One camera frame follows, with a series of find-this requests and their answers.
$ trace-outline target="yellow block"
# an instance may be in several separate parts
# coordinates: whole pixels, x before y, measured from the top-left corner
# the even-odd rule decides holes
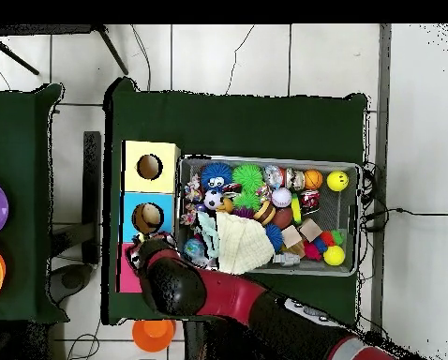
[[[126,192],[174,193],[176,162],[180,156],[180,150],[174,143],[125,141],[125,148],[124,178]],[[159,167],[160,174],[158,177],[146,179],[149,178],[149,174],[145,175],[144,173],[144,177],[142,172],[139,174],[138,164],[140,160],[142,161],[141,164],[146,164],[152,170],[156,166],[157,171],[157,164],[162,166]]]

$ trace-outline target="orange basketball toy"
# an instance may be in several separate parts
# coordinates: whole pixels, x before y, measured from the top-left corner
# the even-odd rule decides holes
[[[306,170],[304,178],[306,189],[318,189],[322,185],[322,174],[317,170]]]

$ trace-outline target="wooden block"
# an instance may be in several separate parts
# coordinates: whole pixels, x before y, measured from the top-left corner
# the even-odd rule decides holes
[[[174,143],[124,141],[123,147],[121,167],[125,191],[174,193],[180,155]]]
[[[124,193],[124,219],[123,219],[123,243],[131,243],[132,237],[139,232],[132,223],[132,215],[137,206],[152,203],[158,206],[164,215],[162,225],[156,232],[168,232],[174,234],[175,223],[175,197],[162,193]]]
[[[308,242],[312,242],[322,233],[322,230],[316,222],[314,222],[311,218],[308,218],[299,228],[299,232],[307,239]]]
[[[292,246],[298,244],[302,241],[303,238],[295,229],[295,226],[288,226],[285,230],[282,231],[282,241],[287,248],[291,248]]]

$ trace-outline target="white cloth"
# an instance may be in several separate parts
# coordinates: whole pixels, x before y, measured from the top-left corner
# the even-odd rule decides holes
[[[217,212],[219,271],[242,275],[268,263],[274,247],[262,225],[254,219]]]

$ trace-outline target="blue spiky ball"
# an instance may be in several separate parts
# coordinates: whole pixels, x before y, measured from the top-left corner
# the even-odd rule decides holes
[[[282,232],[275,224],[268,224],[265,227],[265,234],[271,241],[275,252],[279,252],[282,247]]]
[[[225,163],[211,163],[201,172],[201,182],[204,191],[209,189],[221,191],[224,185],[232,182],[232,170]]]

